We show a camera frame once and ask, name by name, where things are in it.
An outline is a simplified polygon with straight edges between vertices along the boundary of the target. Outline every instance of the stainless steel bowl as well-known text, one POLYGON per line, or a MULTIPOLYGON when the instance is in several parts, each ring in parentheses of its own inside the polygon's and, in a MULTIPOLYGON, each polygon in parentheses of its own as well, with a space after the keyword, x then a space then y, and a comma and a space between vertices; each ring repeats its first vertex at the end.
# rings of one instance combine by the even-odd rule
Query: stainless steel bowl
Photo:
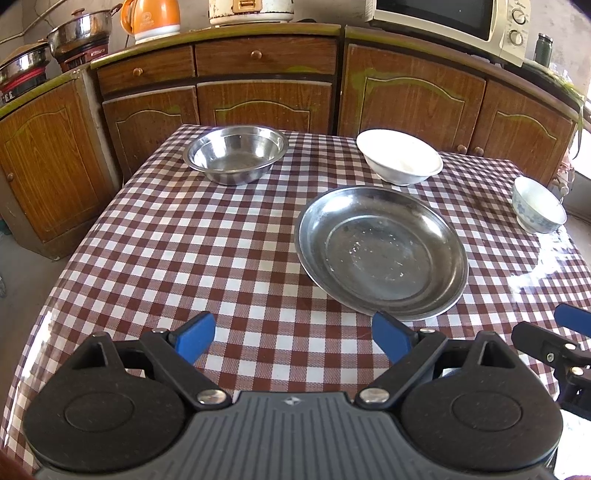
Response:
POLYGON ((285 135, 277 130, 237 125, 194 140, 185 148, 183 159, 215 183, 240 185, 260 179, 288 147, 285 135))
POLYGON ((122 4, 117 4, 110 10, 99 10, 89 14, 83 14, 83 8, 76 10, 72 13, 75 17, 74 20, 49 32, 47 41, 51 54, 59 60, 67 53, 87 43, 101 38, 109 38, 113 28, 111 17, 122 6, 122 4))
POLYGON ((44 67, 49 63, 47 59, 47 45, 40 45, 34 50, 23 53, 0 67, 0 87, 10 83, 26 72, 44 67))
POLYGON ((418 200, 382 187, 331 190, 295 227, 308 275, 353 310, 423 320, 451 308, 468 279, 457 233, 418 200))

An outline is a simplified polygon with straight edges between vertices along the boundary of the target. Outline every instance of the metal bolt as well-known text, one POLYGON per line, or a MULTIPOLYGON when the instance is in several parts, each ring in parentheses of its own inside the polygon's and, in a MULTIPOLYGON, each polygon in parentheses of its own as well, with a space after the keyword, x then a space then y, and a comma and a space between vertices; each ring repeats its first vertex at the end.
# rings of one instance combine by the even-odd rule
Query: metal bolt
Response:
POLYGON ((390 398, 390 394, 383 388, 366 388, 359 393, 359 398, 364 403, 384 403, 390 398))
POLYGON ((226 398, 227 395, 222 390, 203 390, 197 395, 197 401, 203 405, 219 405, 226 398))

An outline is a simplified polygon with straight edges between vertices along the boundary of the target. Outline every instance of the microwave knob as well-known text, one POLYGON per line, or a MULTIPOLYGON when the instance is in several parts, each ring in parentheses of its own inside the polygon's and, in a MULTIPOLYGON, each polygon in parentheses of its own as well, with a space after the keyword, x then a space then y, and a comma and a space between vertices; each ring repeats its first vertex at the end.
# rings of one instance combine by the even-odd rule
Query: microwave knob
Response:
POLYGON ((515 8, 511 15, 513 16, 513 20, 515 20, 515 22, 517 22, 519 25, 523 25, 526 21, 525 13, 523 13, 523 10, 520 10, 519 8, 515 8))
POLYGON ((517 30, 511 30, 509 32, 509 40, 511 40, 511 43, 516 47, 521 47, 523 45, 523 35, 517 30))

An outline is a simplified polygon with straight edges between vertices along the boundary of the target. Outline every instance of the plastic tablecloth cover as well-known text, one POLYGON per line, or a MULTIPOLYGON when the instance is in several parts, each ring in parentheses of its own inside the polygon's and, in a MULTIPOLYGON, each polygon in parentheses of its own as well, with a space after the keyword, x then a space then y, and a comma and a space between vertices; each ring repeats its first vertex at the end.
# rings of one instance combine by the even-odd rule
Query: plastic tablecloth cover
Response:
MULTIPOLYGON (((527 320, 591 346, 553 319, 562 302, 591 307, 589 269, 564 227, 547 235, 519 227, 510 199, 521 173, 511 162, 443 153, 439 175, 394 187, 371 172, 354 139, 288 132, 290 149, 269 174, 226 187, 183 163, 183 149, 205 130, 183 125, 148 159, 97 220, 47 299, 0 429, 1 445, 29 470, 34 458, 22 432, 24 411, 93 331, 136 339, 208 310, 217 318, 216 336, 196 367, 233 393, 354 395, 384 372, 388 361, 371 339, 371 318, 317 287, 294 248, 302 208, 335 187, 395 188, 428 204, 457 231, 470 265, 464 295, 414 328, 469 339, 493 330, 511 343, 511 329, 527 320)), ((554 394, 549 369, 522 359, 554 394)))

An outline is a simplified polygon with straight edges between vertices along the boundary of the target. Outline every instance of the pot handle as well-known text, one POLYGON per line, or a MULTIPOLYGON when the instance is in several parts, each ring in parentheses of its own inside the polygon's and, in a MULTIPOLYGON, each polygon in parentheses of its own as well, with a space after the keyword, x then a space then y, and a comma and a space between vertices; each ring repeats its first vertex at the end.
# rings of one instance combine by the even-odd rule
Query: pot handle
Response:
POLYGON ((121 10, 122 6, 123 4, 117 4, 113 8, 111 8, 111 16, 115 15, 119 10, 121 10))
POLYGON ((121 27, 123 30, 127 32, 128 35, 134 34, 134 28, 132 27, 132 18, 131 15, 134 12, 135 0, 124 0, 123 4, 121 5, 121 17, 119 22, 121 23, 121 27))

